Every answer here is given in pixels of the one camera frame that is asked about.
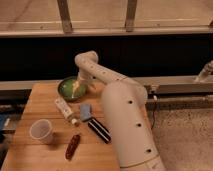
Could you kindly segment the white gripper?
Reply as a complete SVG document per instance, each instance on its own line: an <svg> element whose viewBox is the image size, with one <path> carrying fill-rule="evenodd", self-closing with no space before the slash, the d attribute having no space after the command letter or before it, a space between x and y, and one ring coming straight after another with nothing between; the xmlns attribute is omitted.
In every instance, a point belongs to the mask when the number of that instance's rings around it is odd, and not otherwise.
<svg viewBox="0 0 213 171"><path fill-rule="evenodd" d="M92 83L92 76L86 71L80 69L78 72L77 80L78 81L75 81L72 85L72 98L75 97L75 93L78 91L79 87L81 86L80 83L87 84L87 85Z"/></svg>

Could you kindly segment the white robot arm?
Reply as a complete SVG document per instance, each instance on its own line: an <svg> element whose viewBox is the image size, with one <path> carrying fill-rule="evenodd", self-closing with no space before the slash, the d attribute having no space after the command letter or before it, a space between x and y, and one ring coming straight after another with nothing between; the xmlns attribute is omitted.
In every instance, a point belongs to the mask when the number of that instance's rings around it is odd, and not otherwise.
<svg viewBox="0 0 213 171"><path fill-rule="evenodd" d="M121 171L166 171L148 126L143 85L98 64L95 51L75 56L77 80L90 83L96 77L106 84L101 104Z"/></svg>

